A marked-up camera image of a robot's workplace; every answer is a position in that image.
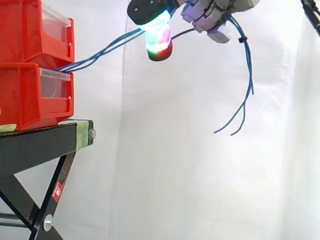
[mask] green tape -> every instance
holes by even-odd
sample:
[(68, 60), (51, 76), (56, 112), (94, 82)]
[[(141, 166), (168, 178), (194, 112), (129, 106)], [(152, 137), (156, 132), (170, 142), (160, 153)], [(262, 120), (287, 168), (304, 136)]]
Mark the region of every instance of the green tape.
[(66, 120), (59, 125), (76, 123), (76, 151), (89, 144), (89, 122), (85, 120)]
[(8, 124), (0, 126), (0, 133), (14, 132), (17, 128), (17, 124)]

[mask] black cable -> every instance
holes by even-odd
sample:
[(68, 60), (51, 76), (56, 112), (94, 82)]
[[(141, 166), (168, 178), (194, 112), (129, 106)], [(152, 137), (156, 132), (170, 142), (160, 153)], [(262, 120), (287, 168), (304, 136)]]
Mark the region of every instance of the black cable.
[(178, 37), (180, 37), (180, 36), (182, 36), (182, 35), (185, 35), (185, 34), (187, 34), (187, 33), (192, 32), (192, 31), (194, 31), (194, 30), (195, 30), (194, 28), (190, 28), (190, 29), (188, 29), (188, 30), (182, 31), (182, 32), (178, 33), (177, 35), (174, 35), (171, 39), (174, 40), (174, 39), (176, 39), (176, 38), (178, 38)]

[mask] led light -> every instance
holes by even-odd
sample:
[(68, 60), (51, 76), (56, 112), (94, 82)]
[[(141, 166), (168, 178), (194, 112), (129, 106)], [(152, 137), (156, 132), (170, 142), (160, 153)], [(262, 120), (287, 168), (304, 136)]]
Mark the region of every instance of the led light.
[(154, 31), (157, 28), (157, 26), (162, 24), (167, 24), (170, 21), (170, 19), (171, 19), (170, 13), (167, 10), (165, 10), (163, 13), (161, 13), (152, 21), (144, 25), (140, 25), (139, 28), (141, 28), (144, 31)]
[(170, 13), (165, 10), (154, 20), (139, 26), (145, 31), (146, 49), (153, 61), (165, 60), (172, 53), (170, 18)]
[(147, 31), (145, 33), (146, 49), (152, 53), (161, 52), (168, 48), (171, 41), (171, 31), (166, 23), (157, 32)]

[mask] red label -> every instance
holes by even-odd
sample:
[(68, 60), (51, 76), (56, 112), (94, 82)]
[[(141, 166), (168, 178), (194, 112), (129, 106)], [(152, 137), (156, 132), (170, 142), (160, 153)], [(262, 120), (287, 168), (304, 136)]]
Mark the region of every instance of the red label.
[(59, 203), (63, 189), (64, 189), (64, 186), (60, 182), (57, 182), (52, 194), (52, 198), (56, 203)]

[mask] black mount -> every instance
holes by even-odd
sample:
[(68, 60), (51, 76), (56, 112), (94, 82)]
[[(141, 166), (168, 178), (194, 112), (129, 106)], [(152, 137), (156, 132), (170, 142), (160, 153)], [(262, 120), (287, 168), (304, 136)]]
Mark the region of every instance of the black mount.
[(314, 0), (301, 0), (305, 15), (320, 36), (320, 11)]

